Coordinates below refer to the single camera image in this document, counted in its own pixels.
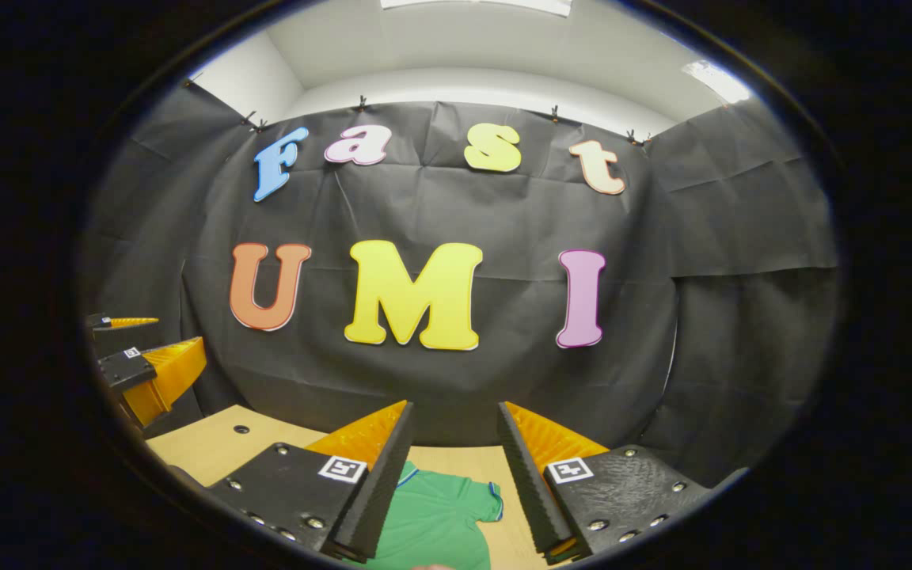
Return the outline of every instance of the wooden table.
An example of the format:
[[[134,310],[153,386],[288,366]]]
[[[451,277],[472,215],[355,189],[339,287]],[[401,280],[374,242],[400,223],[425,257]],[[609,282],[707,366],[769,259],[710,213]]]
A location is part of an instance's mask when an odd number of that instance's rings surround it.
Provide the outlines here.
[[[237,433],[234,427],[239,425],[249,427],[249,433]],[[233,405],[147,443],[162,461],[180,466],[199,483],[209,486],[273,443],[282,441],[304,447],[323,435]],[[470,477],[481,483],[493,482],[502,488],[502,520],[477,524],[488,541],[493,570],[550,568],[534,551],[530,528],[502,447],[413,446],[408,459],[417,469]]]

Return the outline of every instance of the letter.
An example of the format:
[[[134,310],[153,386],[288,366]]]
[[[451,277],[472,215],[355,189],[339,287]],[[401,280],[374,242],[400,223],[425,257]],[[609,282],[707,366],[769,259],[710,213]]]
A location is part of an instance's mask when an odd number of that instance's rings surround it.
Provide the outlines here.
[[[510,173],[523,161],[519,149],[513,146],[519,143],[519,133],[513,127],[477,123],[467,131],[466,140],[472,146],[463,149],[463,156],[467,165],[475,169]]]
[[[287,183],[291,177],[280,165],[290,167],[298,159],[298,145],[308,136],[306,127],[297,127],[289,135],[265,147],[256,155],[260,163],[260,187],[256,190],[256,201],[271,195],[277,188]]]
[[[565,327],[554,342],[562,348],[591,346],[604,332],[597,327],[597,275],[604,269],[604,256],[586,249],[569,249],[558,256],[568,274]]]
[[[572,145],[568,152],[572,156],[579,156],[579,162],[583,163],[583,177],[590,188],[601,194],[621,194],[624,190],[624,181],[621,178],[612,178],[607,167],[608,162],[618,162],[617,154],[605,151],[597,141]]]
[[[359,241],[351,248],[358,262],[358,294],[354,322],[344,336],[355,343],[382,344],[379,304],[396,342],[405,345],[424,311],[431,307],[420,343],[431,349],[473,350],[477,333],[470,328],[473,270],[484,259],[481,249],[467,243],[443,243],[428,257],[416,282],[391,241]]]
[[[386,158],[386,144],[392,131],[381,125],[350,127],[340,134],[343,140],[326,147],[325,156],[329,162],[351,162],[356,165],[375,165]]]
[[[312,249],[300,243],[287,243],[276,248],[279,259],[279,282],[276,301],[261,308],[256,304],[256,275],[260,261],[269,253],[261,243],[238,243],[234,252],[234,273],[231,274],[231,313],[245,327],[260,331],[275,331],[287,324],[294,314],[298,296],[301,263],[312,256]]]

